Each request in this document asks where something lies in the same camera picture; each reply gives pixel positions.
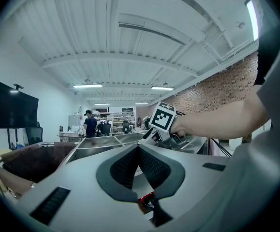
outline black mesh fabric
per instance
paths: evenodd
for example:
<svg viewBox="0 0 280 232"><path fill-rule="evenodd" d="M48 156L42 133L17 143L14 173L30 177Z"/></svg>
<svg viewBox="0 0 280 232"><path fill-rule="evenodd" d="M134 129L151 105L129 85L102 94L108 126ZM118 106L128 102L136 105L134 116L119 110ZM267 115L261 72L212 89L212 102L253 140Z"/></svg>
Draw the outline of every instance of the black mesh fabric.
<svg viewBox="0 0 280 232"><path fill-rule="evenodd" d="M137 147L112 165L111 176L121 185L132 189L138 166L154 189L160 186L171 172L167 164Z"/></svg>
<svg viewBox="0 0 280 232"><path fill-rule="evenodd" d="M32 127L26 128L26 135L28 138L28 144L33 145L43 142L43 128L42 127Z"/></svg>
<svg viewBox="0 0 280 232"><path fill-rule="evenodd" d="M115 162L111 169L111 176L126 188L132 189L135 171L139 165L137 148Z"/></svg>
<svg viewBox="0 0 280 232"><path fill-rule="evenodd" d="M148 152L139 149L139 166L153 189L160 186L170 175L171 169Z"/></svg>

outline black vent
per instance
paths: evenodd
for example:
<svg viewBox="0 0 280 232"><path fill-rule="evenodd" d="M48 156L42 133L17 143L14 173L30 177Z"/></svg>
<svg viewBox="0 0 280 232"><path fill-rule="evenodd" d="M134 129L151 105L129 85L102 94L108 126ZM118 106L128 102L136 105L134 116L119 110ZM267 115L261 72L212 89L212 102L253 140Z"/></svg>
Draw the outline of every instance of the black vent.
<svg viewBox="0 0 280 232"><path fill-rule="evenodd" d="M210 169L217 170L217 171L223 171L226 168L226 165L220 165L220 164L207 162L207 163L204 163L202 165L202 167L210 168Z"/></svg>
<svg viewBox="0 0 280 232"><path fill-rule="evenodd" d="M70 190L57 187L32 213L31 216L39 222L48 225Z"/></svg>
<svg viewBox="0 0 280 232"><path fill-rule="evenodd" d="M170 167L152 156L148 152L139 149L140 152L140 169L143 171L147 181L153 189L160 186L171 173Z"/></svg>
<svg viewBox="0 0 280 232"><path fill-rule="evenodd" d="M132 189L133 178L138 167L139 153L137 148L115 162L111 169L111 176L126 188Z"/></svg>

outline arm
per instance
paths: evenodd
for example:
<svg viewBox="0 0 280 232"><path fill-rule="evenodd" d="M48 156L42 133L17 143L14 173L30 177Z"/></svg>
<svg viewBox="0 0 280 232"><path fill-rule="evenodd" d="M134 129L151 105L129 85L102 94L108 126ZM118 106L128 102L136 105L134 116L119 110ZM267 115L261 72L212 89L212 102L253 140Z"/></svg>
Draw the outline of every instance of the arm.
<svg viewBox="0 0 280 232"><path fill-rule="evenodd" d="M85 119L85 122L84 122L84 129L85 130L87 129L87 124L88 124L87 119Z"/></svg>
<svg viewBox="0 0 280 232"><path fill-rule="evenodd" d="M187 133L232 139L253 132L269 120L256 94L260 87L252 87L244 100L225 105L215 111L177 117L171 127L171 133L178 133L179 136Z"/></svg>

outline white wall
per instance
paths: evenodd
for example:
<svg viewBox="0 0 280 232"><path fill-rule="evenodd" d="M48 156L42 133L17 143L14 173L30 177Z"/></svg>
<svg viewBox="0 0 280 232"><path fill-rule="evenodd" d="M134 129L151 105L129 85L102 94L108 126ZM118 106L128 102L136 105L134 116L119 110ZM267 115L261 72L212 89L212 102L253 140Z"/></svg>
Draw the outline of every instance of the white wall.
<svg viewBox="0 0 280 232"><path fill-rule="evenodd" d="M37 119L44 130L43 141L58 142L59 126L67 129L68 115L87 103L38 66L18 44L21 37L12 19L0 26L0 82L11 87L17 83L24 87L24 93L39 99ZM14 130L10 131L15 139ZM19 130L20 143L22 135ZM0 148L8 148L6 129L0 129Z"/></svg>

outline table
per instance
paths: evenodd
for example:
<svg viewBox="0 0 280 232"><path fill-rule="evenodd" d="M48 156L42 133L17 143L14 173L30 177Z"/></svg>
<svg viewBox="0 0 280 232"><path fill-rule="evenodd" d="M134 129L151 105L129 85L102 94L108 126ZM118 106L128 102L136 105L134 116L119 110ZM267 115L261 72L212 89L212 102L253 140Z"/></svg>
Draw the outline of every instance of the table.
<svg viewBox="0 0 280 232"><path fill-rule="evenodd" d="M58 137L61 142L81 142L85 136L80 136L77 132L67 131L59 132Z"/></svg>

